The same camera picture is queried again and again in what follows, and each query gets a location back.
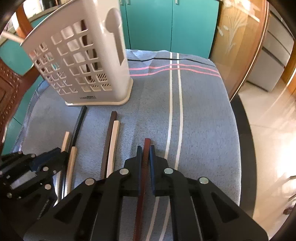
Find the metal rivet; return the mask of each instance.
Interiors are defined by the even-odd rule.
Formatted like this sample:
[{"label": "metal rivet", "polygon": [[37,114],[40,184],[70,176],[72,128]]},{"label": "metal rivet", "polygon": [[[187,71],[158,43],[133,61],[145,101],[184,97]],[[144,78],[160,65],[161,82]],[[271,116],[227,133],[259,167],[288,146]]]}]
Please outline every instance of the metal rivet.
[{"label": "metal rivet", "polygon": [[52,186],[50,184],[45,184],[44,187],[45,187],[46,190],[50,190],[52,188]]},{"label": "metal rivet", "polygon": [[94,184],[94,179],[92,179],[92,178],[88,178],[88,179],[86,179],[86,180],[85,180],[85,184],[86,184],[87,186],[93,185],[93,184]]},{"label": "metal rivet", "polygon": [[168,168],[164,169],[163,171],[165,172],[165,174],[172,174],[174,170],[168,167]]},{"label": "metal rivet", "polygon": [[209,179],[207,179],[206,177],[201,177],[200,178],[200,183],[201,184],[208,184],[209,183]]},{"label": "metal rivet", "polygon": [[126,175],[126,174],[128,174],[128,169],[123,168],[123,169],[121,169],[121,170],[119,171],[119,173],[120,173],[121,175]]}]

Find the beige floor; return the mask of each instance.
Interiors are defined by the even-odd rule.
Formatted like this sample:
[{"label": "beige floor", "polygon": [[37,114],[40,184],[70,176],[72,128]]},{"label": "beige floor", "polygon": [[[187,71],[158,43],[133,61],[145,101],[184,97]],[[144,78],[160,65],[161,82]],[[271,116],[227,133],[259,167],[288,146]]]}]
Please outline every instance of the beige floor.
[{"label": "beige floor", "polygon": [[287,216],[286,207],[296,193],[295,99],[280,80],[271,92],[246,83],[239,91],[254,139],[257,161],[257,196],[254,220],[271,238]]}]

